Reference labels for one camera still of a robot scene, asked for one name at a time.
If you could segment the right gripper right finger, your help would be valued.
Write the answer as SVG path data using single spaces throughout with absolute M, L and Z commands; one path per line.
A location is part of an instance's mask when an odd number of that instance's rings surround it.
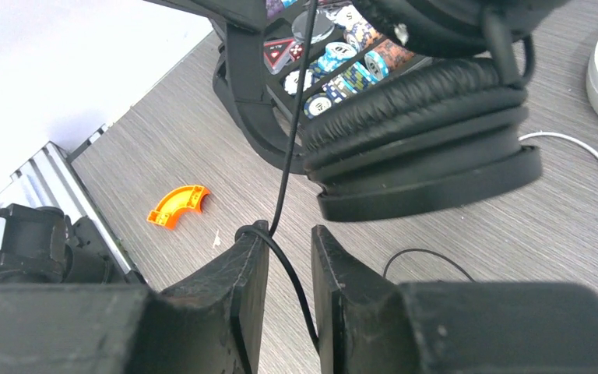
M 598 373 L 598 294 L 580 284 L 394 284 L 311 233 L 324 373 Z

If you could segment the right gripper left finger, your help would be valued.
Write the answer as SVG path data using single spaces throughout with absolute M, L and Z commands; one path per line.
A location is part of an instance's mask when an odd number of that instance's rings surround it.
M 254 373 L 269 267 L 242 235 L 189 277 L 142 284 L 0 284 L 0 373 Z

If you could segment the black wired headphones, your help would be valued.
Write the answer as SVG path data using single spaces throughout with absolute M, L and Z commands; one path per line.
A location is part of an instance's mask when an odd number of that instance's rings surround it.
M 536 67 L 533 31 L 560 1 L 357 1 L 397 44 L 437 62 L 377 83 L 311 121 L 303 168 L 322 216 L 379 221 L 445 210 L 535 182 L 517 130 Z

